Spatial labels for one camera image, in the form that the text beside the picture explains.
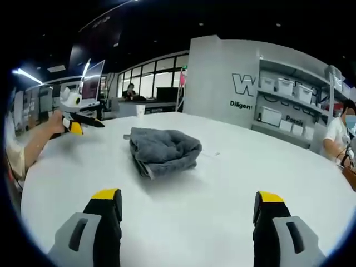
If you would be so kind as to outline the person's left hand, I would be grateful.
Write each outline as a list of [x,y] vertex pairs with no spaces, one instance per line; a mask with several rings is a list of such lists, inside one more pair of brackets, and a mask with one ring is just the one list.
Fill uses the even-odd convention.
[[62,112],[60,110],[55,110],[47,121],[47,125],[52,135],[64,133],[65,127],[62,121]]

